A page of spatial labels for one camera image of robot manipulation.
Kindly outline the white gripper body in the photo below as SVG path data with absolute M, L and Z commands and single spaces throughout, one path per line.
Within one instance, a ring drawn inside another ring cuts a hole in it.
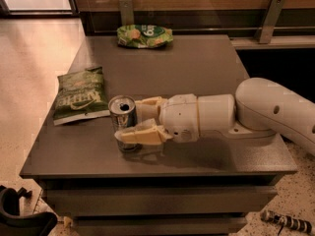
M 199 139 L 197 96 L 171 97 L 161 106 L 159 121 L 175 142 L 196 142 Z

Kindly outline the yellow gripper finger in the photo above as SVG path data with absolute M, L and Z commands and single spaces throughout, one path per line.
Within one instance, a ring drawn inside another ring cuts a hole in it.
M 119 142 L 128 145 L 158 146 L 172 139 L 172 136 L 162 125 L 158 125 L 155 119 L 148 119 L 134 127 L 116 131 L 114 136 Z
M 146 121 L 149 119 L 157 120 L 160 114 L 161 106 L 166 103 L 166 98 L 155 96 L 136 100 L 136 112 L 139 121 Z

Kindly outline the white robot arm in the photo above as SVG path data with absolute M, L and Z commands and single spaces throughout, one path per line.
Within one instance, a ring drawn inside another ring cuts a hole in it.
M 115 133 L 126 145 L 192 143 L 219 133 L 229 139 L 279 133 L 315 154 L 315 103 L 262 78 L 243 81 L 235 94 L 178 94 L 136 100 L 140 122 Z

